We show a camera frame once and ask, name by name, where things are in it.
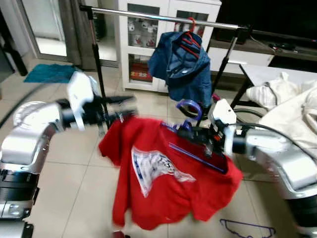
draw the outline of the red item in cabinet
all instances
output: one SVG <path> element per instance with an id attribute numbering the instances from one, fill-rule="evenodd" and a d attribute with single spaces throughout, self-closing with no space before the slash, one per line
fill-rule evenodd
<path id="1" fill-rule="evenodd" d="M 130 79 L 152 82 L 148 66 L 144 63 L 133 63 L 130 69 Z"/>

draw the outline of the white table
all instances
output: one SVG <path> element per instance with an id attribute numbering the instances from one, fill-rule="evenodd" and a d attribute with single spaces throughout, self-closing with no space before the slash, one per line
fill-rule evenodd
<path id="1" fill-rule="evenodd" d="M 246 76 L 246 80 L 238 91 L 237 95 L 234 97 L 231 103 L 232 108 L 234 108 L 236 105 L 259 107 L 259 105 L 254 102 L 240 101 L 240 99 L 250 86 L 261 86 L 265 82 L 276 79 L 281 72 L 288 73 L 288 80 L 298 85 L 304 81 L 317 79 L 317 73 L 293 69 L 275 68 L 252 64 L 240 64 L 240 68 Z"/>

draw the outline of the printed graphic on shirt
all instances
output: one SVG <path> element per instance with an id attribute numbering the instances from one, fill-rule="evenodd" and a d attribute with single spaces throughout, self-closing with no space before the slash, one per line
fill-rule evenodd
<path id="1" fill-rule="evenodd" d="M 152 182 L 161 175 L 172 175 L 179 182 L 194 182 L 190 174 L 179 171 L 171 160 L 160 151 L 141 151 L 133 147 L 131 150 L 134 172 L 141 186 L 144 197 L 147 197 Z"/>

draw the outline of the red hanger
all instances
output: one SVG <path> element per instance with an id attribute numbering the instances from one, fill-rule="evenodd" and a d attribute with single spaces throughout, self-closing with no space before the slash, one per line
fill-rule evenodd
<path id="1" fill-rule="evenodd" d="M 185 39 L 185 38 L 183 38 L 182 40 L 183 40 L 184 42 L 190 44 L 190 45 L 195 44 L 198 48 L 200 48 L 201 46 L 198 44 L 197 41 L 194 40 L 194 38 L 193 38 L 192 35 L 191 35 L 191 32 L 194 31 L 194 28 L 195 28 L 195 26 L 196 26 L 195 19 L 194 19 L 193 17 L 189 17 L 189 19 L 193 21 L 193 25 L 192 25 L 191 29 L 185 33 L 185 35 L 187 35 L 187 36 L 190 38 L 190 41 L 187 40 L 187 39 Z"/>
<path id="2" fill-rule="evenodd" d="M 194 55 L 196 58 L 199 58 L 199 55 L 196 54 L 195 52 L 193 52 L 191 49 L 187 48 L 186 46 L 183 45 L 179 45 L 181 48 L 183 48 L 184 50 L 188 51 L 189 53 L 191 53 L 192 55 Z"/>

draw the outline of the curtain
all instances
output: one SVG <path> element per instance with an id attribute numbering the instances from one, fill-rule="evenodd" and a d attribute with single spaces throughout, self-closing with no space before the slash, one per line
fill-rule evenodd
<path id="1" fill-rule="evenodd" d="M 59 10 L 67 60 L 82 70 L 96 70 L 92 36 L 86 12 L 79 9 L 84 0 L 59 0 Z"/>

